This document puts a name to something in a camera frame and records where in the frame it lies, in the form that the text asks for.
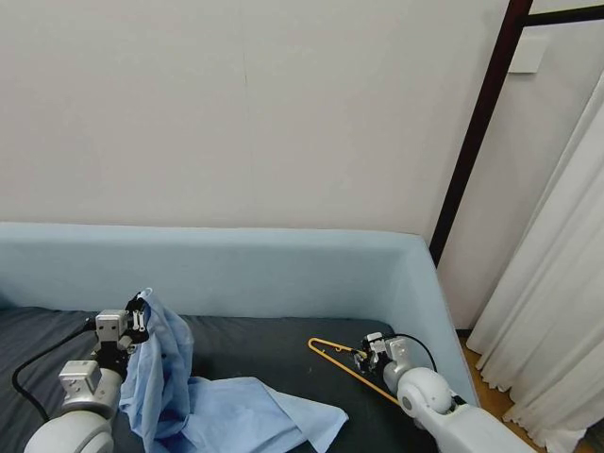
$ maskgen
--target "bed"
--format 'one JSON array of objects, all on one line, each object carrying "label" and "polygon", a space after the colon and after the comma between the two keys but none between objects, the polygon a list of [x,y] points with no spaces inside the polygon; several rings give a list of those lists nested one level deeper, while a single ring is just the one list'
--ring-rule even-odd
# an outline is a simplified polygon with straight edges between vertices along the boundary
[{"label": "bed", "polygon": [[[12,370],[85,317],[153,286],[195,339],[193,374],[254,376],[344,409],[330,451],[430,452],[431,437],[393,403],[307,347],[358,345],[374,331],[421,338],[464,399],[476,396],[427,248],[419,237],[358,231],[0,224],[0,441],[21,451],[40,420],[10,387]],[[56,414],[57,374],[87,357],[93,335],[31,365],[22,383]],[[421,349],[414,359],[429,366]],[[116,451],[143,451],[119,415]],[[312,451],[308,444],[296,451]]]}]

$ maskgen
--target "white curtain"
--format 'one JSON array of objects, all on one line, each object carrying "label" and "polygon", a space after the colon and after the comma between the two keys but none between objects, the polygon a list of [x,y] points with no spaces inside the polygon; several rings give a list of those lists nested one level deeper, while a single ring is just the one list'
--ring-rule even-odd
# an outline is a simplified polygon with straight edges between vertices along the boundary
[{"label": "white curtain", "polygon": [[468,347],[504,418],[572,452],[604,418],[604,76]]}]

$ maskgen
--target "white wall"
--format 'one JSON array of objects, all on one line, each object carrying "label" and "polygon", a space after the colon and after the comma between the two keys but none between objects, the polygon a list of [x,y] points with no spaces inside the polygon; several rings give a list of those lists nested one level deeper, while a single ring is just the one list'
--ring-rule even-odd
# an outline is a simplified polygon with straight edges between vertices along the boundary
[{"label": "white wall", "polygon": [[[533,12],[593,3],[536,1]],[[604,70],[604,23],[525,33],[550,44],[536,75],[508,75],[439,266],[457,327],[471,327],[495,289]]]},{"label": "white wall", "polygon": [[429,238],[505,0],[0,0],[0,220]]}]

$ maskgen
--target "dark gray mattress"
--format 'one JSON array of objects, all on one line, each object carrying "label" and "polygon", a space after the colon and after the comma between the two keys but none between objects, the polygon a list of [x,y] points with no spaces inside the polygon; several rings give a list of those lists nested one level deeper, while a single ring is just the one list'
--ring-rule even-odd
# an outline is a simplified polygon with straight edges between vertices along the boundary
[{"label": "dark gray mattress", "polygon": [[[11,309],[0,311],[0,445],[5,452],[21,452],[40,425],[35,409],[11,387],[14,368],[44,347],[60,340],[84,318],[84,311]],[[392,332],[377,321],[343,319],[256,319],[183,316],[195,339],[193,375],[210,379],[253,376],[274,389],[338,406],[350,420],[329,451],[436,452],[432,438],[417,429],[401,409],[350,377],[307,347],[310,337],[358,345],[370,332]],[[92,333],[80,336],[31,364],[21,383],[57,415],[63,391],[57,375],[68,360],[88,357]],[[143,451],[123,414],[113,426],[115,452]],[[296,452],[312,452],[308,443]]]}]

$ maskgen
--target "black metal frame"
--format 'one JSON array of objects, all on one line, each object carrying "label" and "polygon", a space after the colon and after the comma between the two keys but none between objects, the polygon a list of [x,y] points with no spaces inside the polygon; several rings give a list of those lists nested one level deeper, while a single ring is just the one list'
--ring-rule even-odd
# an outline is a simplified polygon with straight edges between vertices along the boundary
[{"label": "black metal frame", "polygon": [[453,227],[478,151],[480,151],[480,146],[495,111],[497,99],[501,94],[522,30],[526,26],[604,20],[604,5],[529,14],[532,2],[533,0],[510,0],[508,4],[430,242],[430,255],[437,266],[445,250],[446,240]]}]

